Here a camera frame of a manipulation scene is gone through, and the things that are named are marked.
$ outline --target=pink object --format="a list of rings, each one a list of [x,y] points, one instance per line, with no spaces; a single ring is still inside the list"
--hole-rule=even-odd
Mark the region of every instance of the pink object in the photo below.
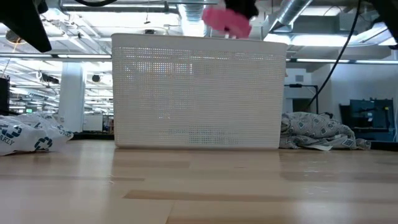
[[[207,8],[202,19],[211,28],[236,38],[248,38],[251,31],[248,19],[230,9]]]

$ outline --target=perforated basket wall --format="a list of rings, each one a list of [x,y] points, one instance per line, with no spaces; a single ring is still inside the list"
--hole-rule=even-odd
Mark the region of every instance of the perforated basket wall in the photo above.
[[[278,148],[286,45],[116,34],[119,147]]]

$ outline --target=white plastic bag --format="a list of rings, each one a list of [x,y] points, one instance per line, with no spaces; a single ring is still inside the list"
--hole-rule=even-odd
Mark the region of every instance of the white plastic bag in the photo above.
[[[58,151],[73,133],[46,114],[0,116],[0,156],[15,152]]]

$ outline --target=exposed ductwork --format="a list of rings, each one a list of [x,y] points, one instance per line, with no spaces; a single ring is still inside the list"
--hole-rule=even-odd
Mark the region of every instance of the exposed ductwork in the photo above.
[[[282,25],[291,25],[311,2],[312,0],[283,0],[277,20]]]
[[[78,3],[61,2],[61,11],[64,12],[145,12],[145,13],[173,13],[178,14],[176,5],[170,5],[167,1],[163,4],[149,2],[147,4],[137,3],[113,3],[103,7],[88,7]]]
[[[292,27],[294,21],[311,2],[312,0],[283,0],[280,10],[266,17],[262,27],[262,36],[265,37],[270,31],[283,26]]]
[[[180,4],[178,11],[181,15],[181,26],[184,35],[204,37],[207,33],[207,27],[201,15],[205,6],[202,4]]]

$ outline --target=crumpled cloth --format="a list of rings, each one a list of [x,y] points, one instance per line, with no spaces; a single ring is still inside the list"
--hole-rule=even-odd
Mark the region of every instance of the crumpled cloth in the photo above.
[[[371,142],[355,139],[354,131],[327,115],[305,112],[284,113],[279,147],[330,149],[370,149]]]

